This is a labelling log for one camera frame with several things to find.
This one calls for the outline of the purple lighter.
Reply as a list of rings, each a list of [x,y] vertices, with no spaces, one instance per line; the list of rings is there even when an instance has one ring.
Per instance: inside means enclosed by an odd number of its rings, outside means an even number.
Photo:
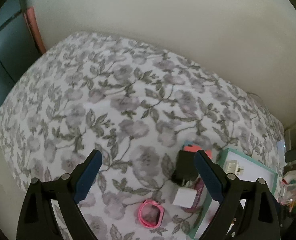
[[[199,204],[200,197],[203,192],[204,186],[205,186],[205,184],[204,184],[203,180],[201,178],[198,178],[193,186],[193,189],[196,190],[197,193],[194,198],[192,206],[190,208],[185,209],[185,211],[187,213],[194,213],[196,211],[196,209],[198,208],[198,204]]]

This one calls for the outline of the clear glass cup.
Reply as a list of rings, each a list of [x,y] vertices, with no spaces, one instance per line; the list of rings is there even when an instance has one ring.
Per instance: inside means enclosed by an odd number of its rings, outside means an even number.
[[[278,202],[281,205],[288,205],[296,202],[296,181],[292,180],[290,183],[282,182],[281,189],[278,196]]]

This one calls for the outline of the black power adapter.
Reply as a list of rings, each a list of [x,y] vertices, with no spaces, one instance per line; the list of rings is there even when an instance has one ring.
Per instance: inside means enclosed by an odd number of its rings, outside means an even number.
[[[194,165],[194,153],[180,150],[177,154],[175,169],[171,181],[178,186],[185,186],[198,178],[198,171]]]

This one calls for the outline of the white USB charger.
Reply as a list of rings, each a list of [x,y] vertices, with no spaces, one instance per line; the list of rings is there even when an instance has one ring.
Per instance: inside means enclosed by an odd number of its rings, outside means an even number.
[[[169,202],[172,205],[190,208],[196,198],[197,191],[188,187],[176,186],[170,194]]]

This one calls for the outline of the black plugged adapter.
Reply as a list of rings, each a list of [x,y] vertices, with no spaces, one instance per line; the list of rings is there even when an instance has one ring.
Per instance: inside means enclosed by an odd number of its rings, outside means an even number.
[[[285,161],[289,163],[296,160],[296,149],[289,150],[285,153]]]

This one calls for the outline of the white power strip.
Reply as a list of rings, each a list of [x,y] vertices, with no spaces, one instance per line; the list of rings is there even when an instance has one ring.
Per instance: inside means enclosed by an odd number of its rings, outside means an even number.
[[[286,163],[286,159],[285,159],[285,153],[286,153],[286,143],[285,140],[279,140],[276,143],[276,147],[277,147],[277,154],[278,154],[278,158],[279,158],[279,165],[281,167],[285,167],[287,165]]]

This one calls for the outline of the pink kids watch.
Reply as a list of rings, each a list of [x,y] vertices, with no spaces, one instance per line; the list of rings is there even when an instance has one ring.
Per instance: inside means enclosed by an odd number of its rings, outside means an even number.
[[[161,226],[165,209],[156,201],[146,199],[138,209],[138,221],[142,226],[156,229]]]

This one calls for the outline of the floral grey white blanket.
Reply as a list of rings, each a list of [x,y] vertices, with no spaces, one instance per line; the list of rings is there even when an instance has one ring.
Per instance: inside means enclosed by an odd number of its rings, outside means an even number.
[[[170,204],[185,141],[233,148],[274,170],[282,123],[244,90],[199,64],[128,38],[70,35],[41,56],[0,107],[0,146],[22,190],[70,173],[92,150],[100,172],[79,206],[99,239],[185,239],[201,211]],[[146,200],[164,209],[145,228]]]

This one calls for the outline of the pink board at wall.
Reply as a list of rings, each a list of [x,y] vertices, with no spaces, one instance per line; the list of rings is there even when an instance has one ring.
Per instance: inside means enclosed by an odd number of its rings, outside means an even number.
[[[40,30],[38,28],[34,7],[29,7],[23,15],[36,48],[41,54],[45,54],[47,50],[45,49]]]

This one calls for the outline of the teal shallow box tray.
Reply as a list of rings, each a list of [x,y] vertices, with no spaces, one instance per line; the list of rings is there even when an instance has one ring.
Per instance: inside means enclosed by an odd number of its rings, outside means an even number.
[[[224,172],[222,193],[211,221],[200,236],[190,233],[191,239],[281,238],[278,203],[263,178],[246,181]]]

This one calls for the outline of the coral pink lighter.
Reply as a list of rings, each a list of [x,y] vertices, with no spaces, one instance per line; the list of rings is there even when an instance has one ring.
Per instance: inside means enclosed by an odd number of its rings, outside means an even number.
[[[205,153],[210,159],[212,159],[212,151],[211,150],[206,150]]]

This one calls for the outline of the white plastic clip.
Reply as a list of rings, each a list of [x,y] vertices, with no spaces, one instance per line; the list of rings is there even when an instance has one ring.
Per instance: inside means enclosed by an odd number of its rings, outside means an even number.
[[[224,165],[225,173],[233,173],[236,176],[241,176],[244,173],[244,167],[237,160],[227,161]]]

